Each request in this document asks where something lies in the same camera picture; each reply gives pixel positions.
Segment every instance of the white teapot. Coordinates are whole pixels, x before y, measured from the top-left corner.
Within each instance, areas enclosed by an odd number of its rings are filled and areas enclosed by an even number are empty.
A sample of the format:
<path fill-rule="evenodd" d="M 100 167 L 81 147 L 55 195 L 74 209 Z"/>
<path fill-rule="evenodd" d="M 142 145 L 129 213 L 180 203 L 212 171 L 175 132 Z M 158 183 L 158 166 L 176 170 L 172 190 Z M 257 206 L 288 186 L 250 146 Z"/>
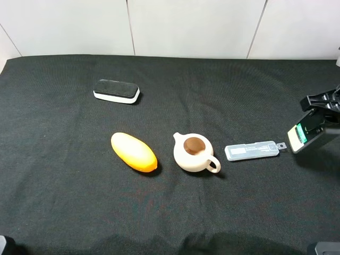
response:
<path fill-rule="evenodd" d="M 174 157 L 177 164 L 188 172 L 199 172 L 204 169 L 218 173 L 221 164 L 215 158 L 213 147 L 209 140 L 200 134 L 174 134 Z"/>

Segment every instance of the green label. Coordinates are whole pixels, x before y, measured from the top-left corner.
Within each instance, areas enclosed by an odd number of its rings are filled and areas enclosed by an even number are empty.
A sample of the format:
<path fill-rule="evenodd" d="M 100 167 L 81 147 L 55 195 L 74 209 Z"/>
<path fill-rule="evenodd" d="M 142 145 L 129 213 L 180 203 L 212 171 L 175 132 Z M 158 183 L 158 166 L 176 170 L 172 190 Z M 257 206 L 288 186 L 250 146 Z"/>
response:
<path fill-rule="evenodd" d="M 300 137 L 301 142 L 302 142 L 302 143 L 307 142 L 307 138 L 306 138 L 306 136 L 304 135 L 304 132 L 303 132 L 303 129 L 302 129 L 302 126 L 301 126 L 300 123 L 296 126 L 296 130 L 297 130 L 297 133 L 298 133 L 298 135 L 299 135 L 299 137 Z"/>

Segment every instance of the teapot handle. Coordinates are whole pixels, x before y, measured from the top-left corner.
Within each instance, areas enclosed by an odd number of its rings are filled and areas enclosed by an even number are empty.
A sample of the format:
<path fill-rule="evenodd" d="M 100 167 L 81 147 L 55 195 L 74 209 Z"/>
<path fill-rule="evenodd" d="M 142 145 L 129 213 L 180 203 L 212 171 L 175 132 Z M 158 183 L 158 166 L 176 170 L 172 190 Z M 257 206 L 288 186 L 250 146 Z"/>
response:
<path fill-rule="evenodd" d="M 212 155 L 207 155 L 207 156 L 208 156 L 208 160 L 212 161 L 216 165 L 216 168 L 212 168 L 211 166 L 207 166 L 207 170 L 211 171 L 214 174 L 218 173 L 221 170 L 221 163 L 214 156 L 212 156 Z"/>

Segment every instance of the black tablecloth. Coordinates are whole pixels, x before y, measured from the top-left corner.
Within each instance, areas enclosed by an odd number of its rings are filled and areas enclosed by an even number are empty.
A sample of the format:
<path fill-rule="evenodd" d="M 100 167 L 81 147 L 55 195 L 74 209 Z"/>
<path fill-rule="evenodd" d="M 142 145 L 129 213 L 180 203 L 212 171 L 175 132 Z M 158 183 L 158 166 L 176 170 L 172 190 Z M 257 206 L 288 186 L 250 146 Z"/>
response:
<path fill-rule="evenodd" d="M 99 79 L 133 82 L 134 105 L 98 100 Z M 274 140 L 305 95 L 340 83 L 335 61 L 124 56 L 9 60 L 0 76 L 0 234 L 30 254 L 304 254 L 340 241 L 339 139 L 307 156 L 228 162 L 226 145 Z M 147 175 L 115 132 L 159 161 Z M 222 170 L 189 174 L 173 134 L 198 133 Z"/>

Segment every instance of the yellow mango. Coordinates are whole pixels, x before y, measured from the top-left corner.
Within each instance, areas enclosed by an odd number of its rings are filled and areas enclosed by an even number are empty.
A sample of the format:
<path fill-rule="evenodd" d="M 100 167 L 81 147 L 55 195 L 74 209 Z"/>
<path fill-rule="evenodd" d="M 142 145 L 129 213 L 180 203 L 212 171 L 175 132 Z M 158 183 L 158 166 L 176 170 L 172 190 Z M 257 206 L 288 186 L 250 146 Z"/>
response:
<path fill-rule="evenodd" d="M 133 169 L 149 173 L 157 168 L 155 154 L 137 138 L 125 133 L 114 133 L 111 145 L 117 155 Z"/>

